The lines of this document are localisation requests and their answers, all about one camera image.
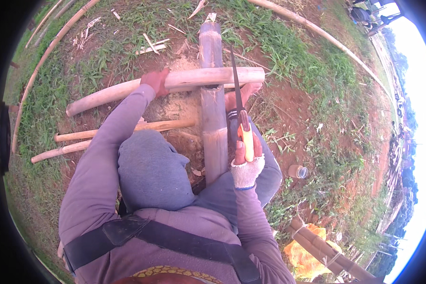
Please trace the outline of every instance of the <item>distant person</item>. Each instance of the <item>distant person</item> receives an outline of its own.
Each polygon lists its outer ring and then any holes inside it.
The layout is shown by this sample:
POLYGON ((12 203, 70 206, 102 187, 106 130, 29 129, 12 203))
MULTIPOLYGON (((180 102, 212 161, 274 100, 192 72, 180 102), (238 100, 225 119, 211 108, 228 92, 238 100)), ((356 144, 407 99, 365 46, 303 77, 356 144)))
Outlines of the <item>distant person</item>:
POLYGON ((352 7, 352 11, 350 11, 350 15, 352 16, 352 18, 354 20, 356 20, 357 22, 362 22, 362 23, 366 23, 366 26, 368 28, 371 27, 371 11, 370 10, 365 10, 363 8, 360 7, 352 7))

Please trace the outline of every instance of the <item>black strap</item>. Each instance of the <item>black strap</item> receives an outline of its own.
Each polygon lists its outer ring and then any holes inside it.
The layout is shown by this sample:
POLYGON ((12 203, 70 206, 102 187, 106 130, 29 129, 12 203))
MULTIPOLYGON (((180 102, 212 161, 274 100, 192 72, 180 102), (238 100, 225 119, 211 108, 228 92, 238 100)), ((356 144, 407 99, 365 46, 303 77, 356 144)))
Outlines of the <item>black strap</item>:
POLYGON ((106 222, 75 238, 64 247, 64 257, 74 273, 132 237, 178 253, 232 265, 243 284, 262 283, 256 265, 240 245, 200 237, 136 215, 106 222))

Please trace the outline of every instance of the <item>orange saw handle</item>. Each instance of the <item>orange saw handle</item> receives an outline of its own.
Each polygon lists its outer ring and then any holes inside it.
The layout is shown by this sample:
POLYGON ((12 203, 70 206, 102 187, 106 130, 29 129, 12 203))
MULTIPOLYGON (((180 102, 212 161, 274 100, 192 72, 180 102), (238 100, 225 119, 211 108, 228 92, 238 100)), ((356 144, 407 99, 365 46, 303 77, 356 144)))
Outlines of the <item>orange saw handle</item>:
POLYGON ((243 129, 243 124, 240 123, 238 135, 244 143, 244 147, 245 147, 244 159, 248 162, 254 161, 254 140, 253 140, 253 130, 251 129, 251 124, 249 123, 249 131, 245 131, 243 129))

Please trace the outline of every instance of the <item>person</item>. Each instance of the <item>person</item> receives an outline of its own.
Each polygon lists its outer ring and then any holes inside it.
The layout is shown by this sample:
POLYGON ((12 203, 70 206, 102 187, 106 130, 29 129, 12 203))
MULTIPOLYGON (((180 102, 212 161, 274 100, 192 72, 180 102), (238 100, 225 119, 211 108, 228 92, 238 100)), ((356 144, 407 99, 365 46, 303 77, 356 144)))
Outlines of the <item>person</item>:
MULTIPOLYGON (((155 130, 133 133, 148 104, 168 94, 168 73, 143 75, 81 157, 60 209, 58 255, 77 283, 295 284, 262 210, 282 174, 253 123, 255 158, 245 161, 235 92, 225 95, 235 159, 198 196, 186 157, 155 130), (118 188, 127 216, 115 211, 118 188)), ((261 86, 244 85, 243 102, 261 86)))
POLYGON ((365 10, 361 7, 352 7, 352 11, 350 11, 350 15, 357 22, 364 22, 368 28, 371 27, 371 11, 369 9, 365 10))

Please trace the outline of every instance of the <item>long curved bamboo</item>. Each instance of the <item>long curved bamboo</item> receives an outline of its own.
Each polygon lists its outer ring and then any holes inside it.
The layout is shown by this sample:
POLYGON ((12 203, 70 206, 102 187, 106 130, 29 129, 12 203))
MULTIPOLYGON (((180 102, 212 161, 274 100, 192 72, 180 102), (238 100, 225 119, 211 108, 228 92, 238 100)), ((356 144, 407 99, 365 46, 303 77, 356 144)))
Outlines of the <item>long curved bamboo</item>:
POLYGON ((340 43, 331 34, 327 33, 324 30, 322 30, 321 28, 319 28, 315 24, 311 23, 310 21, 306 20, 305 18, 301 17, 300 15, 298 15, 298 14, 292 12, 292 11, 289 11, 288 9, 283 8, 283 7, 281 7, 281 6, 277 5, 277 4, 271 3, 270 1, 267 1, 267 0, 248 0, 248 2, 256 4, 256 5, 259 5, 261 7, 264 7, 264 8, 270 9, 270 10, 273 10, 273 11, 275 11, 278 14, 286 16, 290 20, 294 20, 297 23, 299 23, 299 24, 307 27, 311 31, 315 32, 316 34, 319 34, 319 35, 323 36, 324 38, 328 39, 329 42, 331 42, 336 47, 338 47, 339 49, 341 49, 342 51, 344 51, 353 60, 355 60, 358 63, 358 65, 360 65, 361 67, 363 67, 363 69, 366 72, 368 72, 369 75, 371 75, 371 77, 382 87, 382 89, 388 95, 390 95, 390 93, 388 92, 388 90, 385 88, 385 86, 380 81, 380 79, 374 74, 374 72, 372 72, 371 69, 369 69, 369 67, 366 66, 366 64, 363 63, 363 61, 361 61, 353 52, 351 52, 348 48, 346 48, 345 45, 343 45, 342 43, 340 43))
MULTIPOLYGON (((134 131, 138 131, 138 130, 142 130, 142 129, 155 129, 156 131, 161 132, 161 131, 170 130, 170 129, 174 129, 174 128, 190 127, 190 126, 194 126, 195 124, 196 124, 195 120, 160 121, 160 122, 152 122, 152 123, 145 123, 145 124, 137 124, 136 127, 134 128, 134 131)), ((85 136, 86 132, 91 132, 91 131, 83 131, 83 132, 77 132, 77 133, 65 134, 65 135, 76 135, 78 137, 76 139, 80 139, 80 137, 85 136)), ((82 142, 79 142, 79 143, 74 143, 74 144, 71 144, 71 145, 68 145, 68 146, 64 146, 64 147, 61 147, 61 148, 58 148, 58 149, 49 150, 49 151, 46 151, 44 153, 41 153, 39 155, 32 157, 31 161, 32 161, 32 163, 37 163, 39 161, 49 159, 49 158, 52 158, 52 157, 56 157, 56 156, 60 156, 60 155, 63 155, 63 154, 85 150, 85 149, 88 148, 90 143, 91 143, 91 140, 87 140, 87 141, 82 141, 82 142)))
MULTIPOLYGON (((237 67, 237 72, 240 83, 262 83, 265 80, 265 72, 261 67, 237 67)), ((196 86, 231 83, 233 83, 232 68, 222 67, 169 72, 164 85, 173 93, 190 90, 196 86)), ((69 104, 66 114, 74 116, 96 106, 124 99, 139 85, 140 79, 136 79, 102 89, 69 104)))
POLYGON ((45 51, 43 57, 41 57, 41 60, 38 63, 38 65, 36 65, 35 71, 33 71, 33 74, 30 77, 30 80, 28 81, 27 87, 25 87, 25 91, 23 93, 22 100, 20 101, 19 112, 17 114, 16 126, 14 127, 14 134, 13 134, 13 146, 12 146, 13 153, 16 152, 17 133, 18 133, 18 130, 19 130, 20 120, 22 119, 23 104, 24 104, 25 100, 27 99, 28 93, 29 93, 30 89, 32 88, 33 83, 35 82, 36 75, 38 74, 38 71, 40 70, 40 67, 43 65, 43 63, 45 62, 45 60, 47 59, 47 57, 49 56, 49 54, 52 52, 52 50, 55 48, 55 46, 60 42, 60 40, 62 39, 62 37, 64 37, 65 34, 69 31, 69 29, 71 29, 71 27, 74 25, 74 23, 77 22, 80 19, 80 17, 82 17, 85 14, 85 12, 87 12, 88 9, 90 9, 91 7, 93 7, 98 2, 99 2, 99 0, 90 0, 89 3, 85 4, 85 6, 83 6, 68 21, 68 23, 66 23, 66 25, 64 25, 62 27, 62 29, 55 36, 55 39, 50 43, 49 47, 46 49, 46 51, 45 51))
POLYGON ((41 26, 44 25, 44 23, 46 22, 46 20, 49 18, 49 16, 52 14, 52 12, 58 7, 58 5, 60 5, 60 3, 62 3, 63 0, 59 0, 57 3, 55 3, 55 5, 52 7, 52 9, 50 9, 50 11, 46 14, 46 16, 43 18, 43 20, 41 20, 40 24, 36 27, 35 31, 33 32, 32 36, 30 37, 30 39, 28 40, 27 44, 25 45, 25 48, 28 47, 28 45, 30 44, 30 42, 32 41, 32 38, 35 36, 35 34, 40 30, 41 26))

